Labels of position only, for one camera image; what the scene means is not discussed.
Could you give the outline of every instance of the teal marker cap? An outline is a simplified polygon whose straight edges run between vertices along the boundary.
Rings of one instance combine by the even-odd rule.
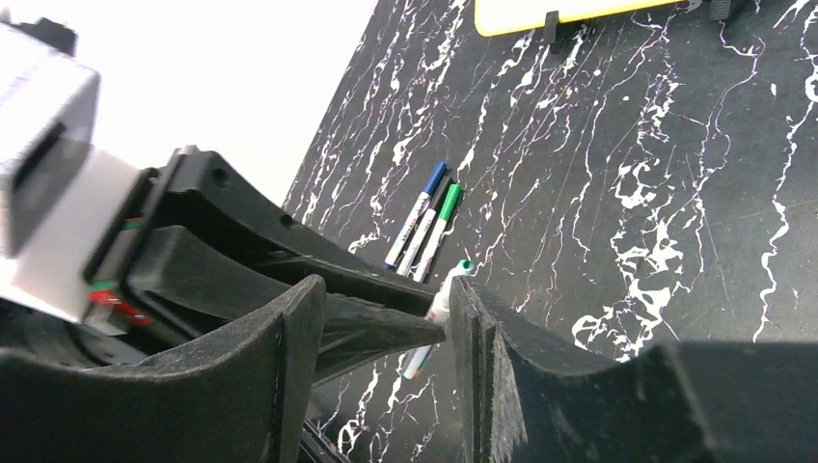
[[[460,197],[460,185],[455,183],[449,187],[449,193],[446,194],[446,200],[443,201],[443,208],[440,209],[438,218],[449,221],[451,213],[454,212],[454,205],[457,204],[457,198]]]

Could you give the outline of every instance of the yellow sign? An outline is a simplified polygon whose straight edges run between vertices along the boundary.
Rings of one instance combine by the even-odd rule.
[[[485,37],[545,26],[545,16],[559,14],[559,22],[631,12],[682,0],[475,0],[475,25]]]

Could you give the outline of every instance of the table surface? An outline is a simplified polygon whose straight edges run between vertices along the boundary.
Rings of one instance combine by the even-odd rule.
[[[657,342],[815,340],[818,6],[697,3],[486,39],[468,0],[380,2],[286,209],[380,264],[433,164],[466,194],[458,259],[510,306],[625,361]],[[315,391],[353,461],[453,461],[450,347]]]

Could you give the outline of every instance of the marker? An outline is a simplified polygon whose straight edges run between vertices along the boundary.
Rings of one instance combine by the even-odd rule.
[[[426,319],[436,325],[446,326],[449,322],[449,296],[451,294],[451,279],[454,277],[471,277],[475,274],[475,266],[466,259],[457,263],[457,266],[452,268],[446,275],[446,279],[440,286],[440,290],[435,294],[429,312],[426,313]],[[409,352],[409,362],[406,368],[403,369],[403,377],[406,379],[415,379],[421,374],[423,365],[429,360],[432,355],[432,346],[424,345]]]
[[[406,253],[403,254],[403,260],[397,267],[398,275],[402,275],[404,277],[409,275],[409,271],[412,269],[412,262],[418,255],[418,251],[421,249],[423,241],[426,239],[426,235],[429,233],[429,229],[432,228],[432,222],[434,222],[437,211],[441,210],[441,207],[443,207],[449,189],[453,184],[454,180],[452,180],[451,177],[443,177],[443,181],[441,181],[440,186],[435,192],[434,198],[432,198],[432,201],[429,202],[429,207],[426,209],[426,212],[423,213],[421,223],[418,225],[415,235],[412,236],[412,241],[409,242],[409,247],[406,248]]]
[[[400,231],[397,233],[395,242],[392,244],[392,249],[389,250],[389,254],[387,254],[386,258],[384,259],[384,262],[386,262],[386,268],[395,270],[395,265],[397,264],[397,259],[400,258],[400,252],[403,251],[403,246],[405,246],[406,241],[409,240],[409,235],[412,234],[412,229],[415,228],[415,224],[418,223],[418,218],[421,217],[421,214],[429,205],[429,198],[434,193],[434,190],[437,189],[440,179],[443,177],[443,174],[446,173],[446,169],[448,168],[449,167],[447,167],[446,163],[443,161],[440,161],[437,163],[437,165],[435,165],[431,177],[429,177],[429,180],[426,182],[426,186],[418,196],[418,200],[415,201],[415,205],[412,206],[412,210],[409,211],[409,217],[406,217],[406,222],[403,223],[403,227],[401,227]]]
[[[432,229],[432,235],[429,236],[429,240],[426,242],[426,247],[423,248],[421,261],[418,262],[418,268],[415,269],[415,274],[412,278],[416,282],[422,283],[426,278],[426,272],[429,271],[429,267],[432,265],[432,261],[434,260],[434,255],[437,254],[437,250],[440,248],[440,244],[443,242],[443,233],[446,231],[446,227],[449,225],[449,218],[451,218],[451,213],[454,212],[454,206],[457,204],[457,198],[459,197],[460,185],[455,183],[449,187],[449,191],[446,194],[446,200],[443,202],[443,207],[440,209],[440,215],[438,215],[437,222],[435,223],[434,229]]]

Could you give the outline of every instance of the black clip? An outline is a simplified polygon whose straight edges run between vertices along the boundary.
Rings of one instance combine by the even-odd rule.
[[[545,26],[543,27],[545,44],[551,45],[571,38],[580,30],[582,24],[582,21],[560,23],[559,12],[546,13]]]
[[[725,21],[736,14],[747,0],[712,0],[710,2],[710,19]]]

